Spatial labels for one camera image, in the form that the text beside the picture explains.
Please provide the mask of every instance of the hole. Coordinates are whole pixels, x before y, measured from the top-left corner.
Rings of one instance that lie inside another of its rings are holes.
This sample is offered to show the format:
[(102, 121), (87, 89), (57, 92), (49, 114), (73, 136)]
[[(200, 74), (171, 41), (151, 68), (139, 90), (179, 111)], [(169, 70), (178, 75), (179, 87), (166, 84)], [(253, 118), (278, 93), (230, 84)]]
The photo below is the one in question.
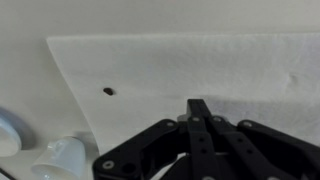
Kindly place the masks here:
[(207, 154), (207, 150), (206, 149), (201, 149), (201, 153), (202, 154)]
[(105, 92), (106, 94), (108, 94), (109, 96), (113, 96), (115, 93), (114, 93), (114, 90), (111, 89), (111, 88), (104, 88), (103, 89), (103, 92)]
[(247, 150), (247, 153), (248, 153), (248, 154), (253, 154), (253, 151), (252, 151), (251, 149), (248, 149), (248, 150)]
[(105, 163), (102, 164), (103, 169), (112, 169), (114, 167), (114, 162), (113, 161), (106, 161)]
[(200, 121), (200, 119), (199, 119), (198, 117), (193, 117), (192, 120), (193, 120), (194, 122), (199, 122), (199, 121)]
[(122, 171), (127, 173), (127, 174), (133, 173), (135, 170), (136, 170), (136, 166), (134, 164), (132, 164), (132, 163), (125, 164), (122, 167)]

